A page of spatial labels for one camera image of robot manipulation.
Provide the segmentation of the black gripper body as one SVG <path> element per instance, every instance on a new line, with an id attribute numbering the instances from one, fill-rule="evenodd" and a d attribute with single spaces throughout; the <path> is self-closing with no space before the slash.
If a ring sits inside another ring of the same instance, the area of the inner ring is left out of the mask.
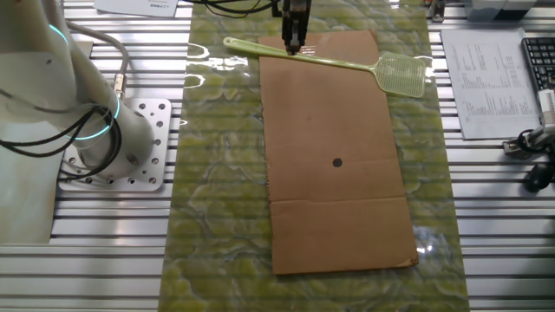
<path id="1" fill-rule="evenodd" d="M 305 35 L 310 19 L 311 0 L 284 0 L 283 34 Z"/>

